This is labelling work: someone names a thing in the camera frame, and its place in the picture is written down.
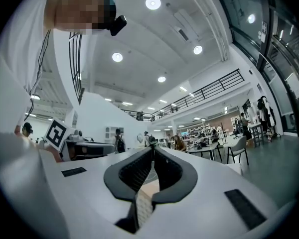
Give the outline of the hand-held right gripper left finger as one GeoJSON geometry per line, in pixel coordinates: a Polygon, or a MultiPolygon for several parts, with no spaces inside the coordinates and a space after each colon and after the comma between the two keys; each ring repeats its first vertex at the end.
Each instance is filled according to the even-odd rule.
{"type": "Polygon", "coordinates": [[[116,226],[128,215],[131,203],[116,199],[104,183],[108,167],[134,156],[136,149],[107,157],[57,163],[50,152],[40,157],[53,203],[42,214],[48,224],[42,229],[46,239],[154,239],[152,228],[136,234],[116,226]]]}

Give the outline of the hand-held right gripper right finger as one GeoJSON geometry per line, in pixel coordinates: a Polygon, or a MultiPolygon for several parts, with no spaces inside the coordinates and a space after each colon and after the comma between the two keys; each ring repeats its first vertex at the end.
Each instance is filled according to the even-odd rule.
{"type": "Polygon", "coordinates": [[[225,192],[238,189],[269,219],[278,207],[254,184],[225,164],[188,153],[165,149],[190,163],[198,180],[180,202],[157,205],[139,230],[142,239],[233,239],[249,230],[225,192]]]}

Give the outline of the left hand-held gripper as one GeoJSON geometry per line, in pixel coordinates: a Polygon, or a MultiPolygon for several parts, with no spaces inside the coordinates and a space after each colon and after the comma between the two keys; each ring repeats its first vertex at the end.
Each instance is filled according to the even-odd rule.
{"type": "Polygon", "coordinates": [[[108,143],[85,141],[82,132],[53,119],[45,136],[44,150],[51,145],[58,150],[63,161],[76,161],[105,157],[115,153],[115,146],[108,143]]]}

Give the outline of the beige checked cloth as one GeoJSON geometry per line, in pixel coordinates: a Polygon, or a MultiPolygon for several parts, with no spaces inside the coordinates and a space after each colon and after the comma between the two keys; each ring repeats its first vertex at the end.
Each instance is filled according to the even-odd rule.
{"type": "Polygon", "coordinates": [[[141,228],[152,215],[154,210],[154,207],[152,206],[152,198],[154,194],[158,192],[159,180],[154,169],[153,161],[151,163],[151,170],[136,197],[137,221],[139,228],[141,228]]]}

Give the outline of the person's left forearm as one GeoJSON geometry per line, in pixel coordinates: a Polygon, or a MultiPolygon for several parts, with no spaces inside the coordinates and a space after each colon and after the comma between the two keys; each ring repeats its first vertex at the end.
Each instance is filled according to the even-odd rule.
{"type": "Polygon", "coordinates": [[[63,162],[58,150],[55,149],[53,146],[49,145],[45,148],[45,150],[50,152],[53,155],[53,157],[57,163],[63,162]]]}

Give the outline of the white cabinet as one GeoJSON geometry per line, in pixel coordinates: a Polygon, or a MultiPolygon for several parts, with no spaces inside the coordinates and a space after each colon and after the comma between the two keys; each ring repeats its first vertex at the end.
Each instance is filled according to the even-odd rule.
{"type": "Polygon", "coordinates": [[[118,127],[118,126],[107,126],[105,127],[105,138],[104,143],[112,143],[113,138],[116,135],[116,129],[119,129],[121,132],[121,135],[124,135],[124,128],[118,127]]]}

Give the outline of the grey table black legs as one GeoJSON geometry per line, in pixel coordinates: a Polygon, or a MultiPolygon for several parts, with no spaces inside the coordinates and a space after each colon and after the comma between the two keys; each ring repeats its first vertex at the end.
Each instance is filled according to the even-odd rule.
{"type": "Polygon", "coordinates": [[[208,153],[210,160],[216,160],[217,155],[218,155],[220,161],[222,162],[222,155],[220,152],[220,149],[222,147],[223,147],[222,145],[219,145],[218,143],[215,142],[206,147],[201,147],[200,149],[193,147],[190,150],[188,150],[187,152],[189,154],[193,154],[193,155],[196,155],[197,153],[199,153],[202,158],[204,157],[204,153],[208,153]]]}

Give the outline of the grey chair black legs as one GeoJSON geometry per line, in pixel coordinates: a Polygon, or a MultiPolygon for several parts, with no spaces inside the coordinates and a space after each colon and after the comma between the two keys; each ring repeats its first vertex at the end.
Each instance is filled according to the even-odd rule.
{"type": "Polygon", "coordinates": [[[246,136],[242,136],[239,140],[232,145],[227,146],[227,164],[229,164],[229,157],[232,157],[233,163],[235,164],[235,157],[238,156],[238,163],[241,161],[242,153],[245,153],[247,165],[249,165],[248,155],[247,155],[247,138],[246,136]]]}

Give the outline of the white shelf rack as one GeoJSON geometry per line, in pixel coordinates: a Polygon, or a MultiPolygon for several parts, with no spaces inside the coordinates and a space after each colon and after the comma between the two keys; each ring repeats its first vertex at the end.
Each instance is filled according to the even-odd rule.
{"type": "Polygon", "coordinates": [[[211,127],[210,124],[201,124],[198,125],[197,127],[190,128],[187,130],[187,133],[189,135],[211,135],[211,127]]]}

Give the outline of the black curved railing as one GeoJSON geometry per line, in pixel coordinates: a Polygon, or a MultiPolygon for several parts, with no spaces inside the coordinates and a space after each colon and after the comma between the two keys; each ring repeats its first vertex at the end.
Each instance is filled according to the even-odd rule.
{"type": "Polygon", "coordinates": [[[74,86],[75,95],[78,103],[81,104],[84,88],[82,87],[81,70],[80,70],[80,53],[81,53],[82,34],[78,32],[69,33],[69,63],[71,78],[74,86]]]}

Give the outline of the white table black legs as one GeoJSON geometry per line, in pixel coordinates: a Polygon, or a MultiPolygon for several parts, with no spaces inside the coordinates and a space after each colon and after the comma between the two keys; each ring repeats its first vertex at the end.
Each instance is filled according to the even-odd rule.
{"type": "Polygon", "coordinates": [[[264,132],[261,123],[248,124],[248,129],[251,133],[254,147],[264,144],[264,132]]]}

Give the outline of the coat rack with clothes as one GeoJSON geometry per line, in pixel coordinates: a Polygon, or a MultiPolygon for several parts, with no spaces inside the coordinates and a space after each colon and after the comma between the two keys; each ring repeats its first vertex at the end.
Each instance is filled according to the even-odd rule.
{"type": "Polygon", "coordinates": [[[262,125],[263,132],[266,134],[268,141],[271,142],[276,135],[276,120],[274,117],[273,109],[271,108],[270,103],[265,96],[261,96],[257,100],[257,109],[259,112],[259,119],[262,125]]]}

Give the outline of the black mezzanine railing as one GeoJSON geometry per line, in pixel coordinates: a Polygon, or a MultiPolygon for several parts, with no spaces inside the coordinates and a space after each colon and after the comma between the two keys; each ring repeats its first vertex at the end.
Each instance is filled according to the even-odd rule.
{"type": "Polygon", "coordinates": [[[123,111],[139,121],[155,121],[164,116],[178,112],[184,108],[199,104],[204,100],[209,100],[217,94],[229,90],[244,81],[245,79],[243,78],[240,70],[236,69],[233,72],[217,79],[216,81],[196,90],[195,92],[190,93],[187,96],[168,104],[162,109],[153,112],[152,114],[130,110],[123,111]]]}

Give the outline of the person's white shirt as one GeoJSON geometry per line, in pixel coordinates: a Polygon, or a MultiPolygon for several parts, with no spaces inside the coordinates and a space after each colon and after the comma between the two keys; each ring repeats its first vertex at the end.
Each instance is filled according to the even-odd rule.
{"type": "Polygon", "coordinates": [[[47,0],[24,0],[0,35],[0,133],[23,125],[42,75],[49,33],[44,30],[47,0]]]}

